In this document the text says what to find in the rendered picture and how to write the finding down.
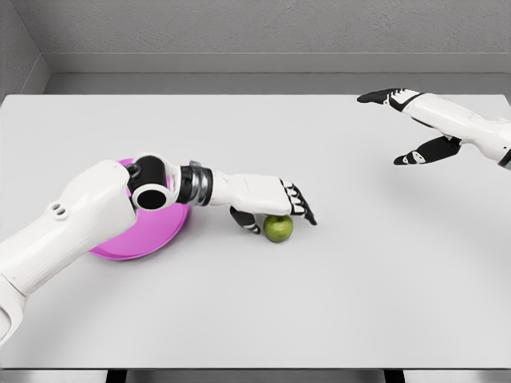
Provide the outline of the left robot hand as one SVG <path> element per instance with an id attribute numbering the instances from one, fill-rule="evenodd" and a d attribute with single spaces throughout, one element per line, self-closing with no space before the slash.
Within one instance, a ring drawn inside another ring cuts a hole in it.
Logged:
<path id="1" fill-rule="evenodd" d="M 299 216 L 317 225 L 303 193 L 292 182 L 277 176 L 234 175 L 229 178 L 228 186 L 233 192 L 231 216 L 251 233 L 261 233 L 256 215 Z"/>

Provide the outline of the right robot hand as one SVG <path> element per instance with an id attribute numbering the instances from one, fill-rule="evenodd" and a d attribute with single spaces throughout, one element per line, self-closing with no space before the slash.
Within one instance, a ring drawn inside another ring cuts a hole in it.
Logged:
<path id="1" fill-rule="evenodd" d="M 404 113 L 428 128 L 438 130 L 438 138 L 421 144 L 416 149 L 394 159 L 394 164 L 428 164 L 459 153 L 463 140 L 475 136 L 475 129 L 482 118 L 467 108 L 432 93 L 411 89 L 384 89 L 357 97 L 362 104 L 386 105 Z"/>

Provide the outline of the green apple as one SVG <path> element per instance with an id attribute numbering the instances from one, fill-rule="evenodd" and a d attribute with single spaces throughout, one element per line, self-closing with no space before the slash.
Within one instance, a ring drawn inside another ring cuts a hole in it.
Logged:
<path id="1" fill-rule="evenodd" d="M 289 239 L 293 228 L 289 215 L 266 215 L 263 221 L 264 234 L 273 243 L 282 243 Z"/>

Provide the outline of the pink plate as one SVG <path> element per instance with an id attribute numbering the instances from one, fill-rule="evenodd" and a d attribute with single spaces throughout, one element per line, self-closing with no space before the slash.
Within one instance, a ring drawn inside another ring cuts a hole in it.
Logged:
<path id="1" fill-rule="evenodd" d="M 129 172 L 125 187 L 135 223 L 123 233 L 94 247 L 91 253 L 111 260 L 137 259 L 159 250 L 183 227 L 190 206 L 180 197 L 179 168 L 170 168 L 155 154 L 122 160 Z"/>

